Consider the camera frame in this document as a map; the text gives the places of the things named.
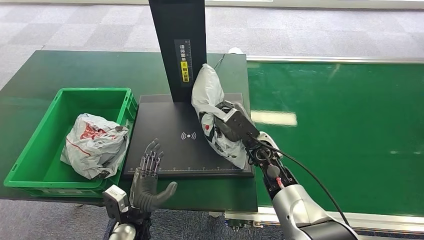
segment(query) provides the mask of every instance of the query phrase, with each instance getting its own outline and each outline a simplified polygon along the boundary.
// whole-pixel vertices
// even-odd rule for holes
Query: robot finger
[[[149,155],[147,156],[147,161],[146,161],[146,165],[145,168],[143,169],[145,172],[150,171],[150,165],[152,164],[152,161],[154,159],[154,155],[156,153],[154,151],[150,151]]]
[[[156,155],[157,153],[154,151],[151,155],[150,165],[148,166],[148,170],[151,172],[154,169],[154,164],[156,163]]]
[[[147,145],[146,149],[144,150],[144,154],[149,154],[150,151],[153,150],[153,148],[158,144],[159,139],[155,138],[149,145]]]
[[[158,143],[158,142],[156,142],[156,145],[152,148],[152,151],[153,152],[158,152],[160,148],[161,148],[161,144]]]
[[[153,175],[155,176],[156,174],[158,174],[158,167],[159,167],[159,164],[161,163],[161,159],[162,159],[162,157],[164,156],[164,152],[163,151],[161,151],[158,155],[157,155],[158,157],[156,158],[156,164],[155,164],[155,166],[154,166],[154,170],[153,170]]]
[[[149,159],[149,155],[147,155],[147,154],[144,154],[143,157],[141,157],[141,162],[140,162],[140,167],[141,167],[140,169],[141,170],[144,170],[146,168],[146,164],[147,164],[148,159]]]
[[[153,151],[150,151],[148,154],[145,154],[145,163],[143,164],[143,168],[141,169],[143,172],[149,170],[150,162],[152,161]]]

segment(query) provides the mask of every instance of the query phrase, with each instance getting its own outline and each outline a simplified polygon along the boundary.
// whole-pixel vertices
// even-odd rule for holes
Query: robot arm
[[[163,156],[159,140],[145,149],[140,166],[135,169],[129,199],[124,190],[112,185],[103,192],[106,211],[116,224],[109,240],[149,240],[151,213],[174,195],[178,184],[171,182],[166,190],[157,193],[158,169]]]
[[[358,239],[347,220],[343,223],[329,216],[298,183],[280,161],[283,155],[296,160],[280,151],[271,136],[259,132],[246,114],[230,102],[220,103],[220,108],[226,113],[223,123],[246,147],[249,164],[262,170],[263,182],[287,240]]]

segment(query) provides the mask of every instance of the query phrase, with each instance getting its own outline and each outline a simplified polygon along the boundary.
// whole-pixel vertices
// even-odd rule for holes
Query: plastic bag
[[[191,104],[199,116],[209,145],[236,167],[244,169],[247,153],[242,141],[231,141],[224,134],[217,133],[214,116],[219,119],[225,117],[226,113],[216,107],[223,100],[224,91],[217,73],[208,64],[203,64],[193,85]]]
[[[80,114],[60,155],[75,172],[87,179],[114,176],[128,147],[128,128],[101,116]]]

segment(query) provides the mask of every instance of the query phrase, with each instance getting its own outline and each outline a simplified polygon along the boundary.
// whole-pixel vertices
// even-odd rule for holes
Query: warning sticker
[[[182,75],[182,81],[184,83],[190,82],[189,78],[189,65],[187,61],[181,61],[181,75]]]

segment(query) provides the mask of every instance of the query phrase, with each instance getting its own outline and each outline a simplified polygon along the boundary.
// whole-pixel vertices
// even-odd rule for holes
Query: green plastic crate
[[[88,113],[127,126],[130,137],[137,106],[129,88],[62,88],[4,180],[4,185],[36,197],[101,198],[105,189],[118,184],[124,161],[116,175],[89,180],[60,161],[66,135],[78,115]]]

